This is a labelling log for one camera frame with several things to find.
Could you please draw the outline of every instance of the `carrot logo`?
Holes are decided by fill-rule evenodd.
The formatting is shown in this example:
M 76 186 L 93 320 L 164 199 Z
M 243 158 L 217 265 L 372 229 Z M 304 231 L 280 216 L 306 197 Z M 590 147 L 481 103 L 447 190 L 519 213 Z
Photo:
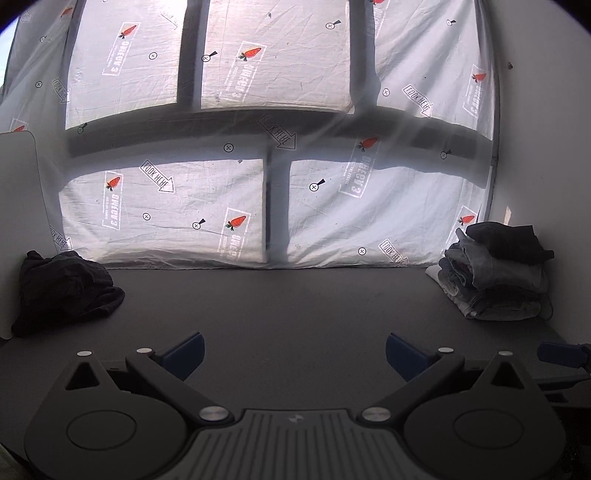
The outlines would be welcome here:
M 371 147 L 373 147 L 377 141 L 378 141 L 378 137 L 368 138 L 367 140 L 363 140 L 362 142 L 359 142 L 359 145 L 357 145 L 357 148 L 361 149 L 361 151 L 364 152 L 366 148 L 370 149 Z
M 246 215 L 242 215 L 241 217 L 236 217 L 234 220 L 230 220 L 228 222 L 228 224 L 226 225 L 226 228 L 229 228 L 233 232 L 234 228 L 238 228 L 239 226 L 241 226 L 242 222 L 244 222 L 244 220 L 246 220 Z
M 476 216 L 475 216 L 475 215 L 466 215 L 465 217 L 460 217 L 460 218 L 458 218 L 457 222 L 458 222 L 460 225 L 464 226 L 464 225 L 466 225 L 467 223 L 470 223 L 471 221 L 473 221 L 473 220 L 474 220 L 474 218 L 476 218 Z
M 137 25 L 134 25 L 133 27 L 129 27 L 127 30 L 123 30 L 123 32 L 121 32 L 119 34 L 119 38 L 125 38 L 127 35 L 131 35 L 131 33 L 138 28 Z
M 107 189 L 110 191 L 113 191 L 113 189 L 119 184 L 119 181 L 121 180 L 121 177 L 115 177 L 113 180 L 111 180 L 109 183 L 107 183 Z
M 259 53 L 262 50 L 261 47 L 258 48 L 253 48 L 252 50 L 247 50 L 245 52 L 242 52 L 238 58 L 241 60 L 246 61 L 247 59 L 251 59 L 253 58 L 257 53 Z
M 474 75 L 472 75 L 472 80 L 474 80 L 476 83 L 481 82 L 485 78 L 486 73 L 475 73 Z

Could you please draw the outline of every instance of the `metal screw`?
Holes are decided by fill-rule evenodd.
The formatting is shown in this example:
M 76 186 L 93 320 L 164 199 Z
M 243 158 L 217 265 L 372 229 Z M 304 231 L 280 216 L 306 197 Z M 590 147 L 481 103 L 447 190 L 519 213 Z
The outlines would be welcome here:
M 390 419 L 392 414 L 387 408 L 383 407 L 370 407 L 366 408 L 362 413 L 361 416 L 364 420 L 372 421 L 374 423 L 379 423 L 382 421 L 387 421 Z
M 230 412 L 228 412 L 224 407 L 218 407 L 216 405 L 212 405 L 211 407 L 202 408 L 199 411 L 199 416 L 202 420 L 205 421 L 221 421 L 228 418 Z

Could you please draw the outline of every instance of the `ribbed plastic surface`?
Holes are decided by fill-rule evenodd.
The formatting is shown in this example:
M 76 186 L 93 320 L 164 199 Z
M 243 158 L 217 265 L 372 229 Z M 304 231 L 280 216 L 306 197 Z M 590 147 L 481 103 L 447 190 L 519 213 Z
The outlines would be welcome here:
M 161 480 L 434 480 L 395 436 L 354 423 L 346 410 L 247 410 L 206 429 Z

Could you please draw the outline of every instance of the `arrow graphic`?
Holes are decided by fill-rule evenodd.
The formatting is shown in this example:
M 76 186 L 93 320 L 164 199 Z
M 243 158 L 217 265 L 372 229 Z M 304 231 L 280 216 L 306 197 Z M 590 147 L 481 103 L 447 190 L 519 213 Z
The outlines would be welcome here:
M 174 193 L 173 178 L 166 178 L 166 176 L 164 176 L 163 173 L 159 171 L 159 169 L 154 167 L 154 165 L 152 165 L 149 160 L 146 160 L 139 169 L 143 171 L 150 180 L 160 187 L 158 189 L 159 192 Z
M 53 237 L 53 242 L 57 247 L 59 247 L 60 252 L 66 252 L 68 250 L 72 250 L 72 242 L 70 237 L 64 237 L 60 232 L 54 229 L 51 225 L 49 226 L 51 230 L 51 236 Z
M 259 118 L 258 122 L 279 143 L 277 148 L 296 149 L 296 135 L 289 133 L 285 128 L 275 122 L 271 115 L 266 113 Z
M 168 20 L 169 22 L 171 22 L 174 25 L 174 29 L 176 30 L 178 28 L 178 21 L 174 15 L 174 13 L 172 12 L 167 12 L 164 11 L 162 12 L 160 15 L 162 15 L 166 20 Z

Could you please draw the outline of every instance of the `gray floor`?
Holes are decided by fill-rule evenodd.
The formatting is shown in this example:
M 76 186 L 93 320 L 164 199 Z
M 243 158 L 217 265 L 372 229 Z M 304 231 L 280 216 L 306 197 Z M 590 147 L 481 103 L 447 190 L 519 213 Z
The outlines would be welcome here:
M 199 329 L 207 353 L 187 379 L 239 413 L 245 407 L 358 410 L 404 384 L 387 364 L 395 332 L 425 348 L 452 346 L 467 358 L 519 354 L 534 378 L 578 370 L 539 362 L 542 340 L 560 341 L 539 320 L 466 320 L 422 269 L 296 271 L 111 271 L 126 291 L 112 317 L 0 348 L 0 442 L 24 454 L 28 422 L 79 350 L 123 359 Z

